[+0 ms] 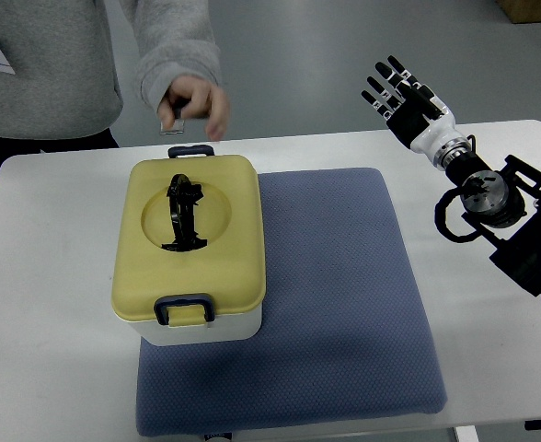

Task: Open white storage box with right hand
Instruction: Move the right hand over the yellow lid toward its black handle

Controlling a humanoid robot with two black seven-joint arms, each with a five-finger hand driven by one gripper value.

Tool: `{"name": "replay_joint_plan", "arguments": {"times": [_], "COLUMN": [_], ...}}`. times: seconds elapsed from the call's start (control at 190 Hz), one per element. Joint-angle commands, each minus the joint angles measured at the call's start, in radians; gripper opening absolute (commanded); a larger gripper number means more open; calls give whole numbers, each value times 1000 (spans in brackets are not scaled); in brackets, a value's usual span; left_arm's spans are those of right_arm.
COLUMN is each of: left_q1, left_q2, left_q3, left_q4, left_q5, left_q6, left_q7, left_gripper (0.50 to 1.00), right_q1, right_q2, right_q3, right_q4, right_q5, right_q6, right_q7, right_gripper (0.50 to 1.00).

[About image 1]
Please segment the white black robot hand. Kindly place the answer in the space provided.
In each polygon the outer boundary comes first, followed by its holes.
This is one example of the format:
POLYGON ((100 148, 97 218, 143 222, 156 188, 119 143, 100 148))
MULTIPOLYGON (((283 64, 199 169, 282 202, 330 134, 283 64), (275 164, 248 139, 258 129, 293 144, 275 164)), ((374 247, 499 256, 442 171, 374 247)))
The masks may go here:
POLYGON ((389 131, 407 149, 423 154, 438 169, 471 150, 455 129, 455 116, 432 90, 394 56, 375 64, 381 76, 367 78, 362 97, 385 120, 389 131))

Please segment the person's hand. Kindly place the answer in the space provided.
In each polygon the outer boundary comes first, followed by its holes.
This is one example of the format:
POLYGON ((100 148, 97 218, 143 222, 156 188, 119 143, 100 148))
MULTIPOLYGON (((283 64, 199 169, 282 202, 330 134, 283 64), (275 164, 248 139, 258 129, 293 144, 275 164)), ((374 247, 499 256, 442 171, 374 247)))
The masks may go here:
POLYGON ((230 101, 224 90, 196 76, 179 76, 161 99, 156 115, 161 128, 171 130, 177 120, 205 119, 210 141, 221 141, 230 120, 230 101))

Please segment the grey sweater sleeve forearm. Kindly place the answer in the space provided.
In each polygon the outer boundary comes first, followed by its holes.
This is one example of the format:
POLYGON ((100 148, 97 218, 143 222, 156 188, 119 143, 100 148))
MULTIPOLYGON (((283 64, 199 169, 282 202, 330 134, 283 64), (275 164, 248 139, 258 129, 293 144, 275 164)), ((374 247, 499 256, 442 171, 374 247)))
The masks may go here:
POLYGON ((220 50, 207 1, 121 1, 120 5, 138 46, 136 90, 147 106, 156 110, 180 76, 221 83, 220 50))

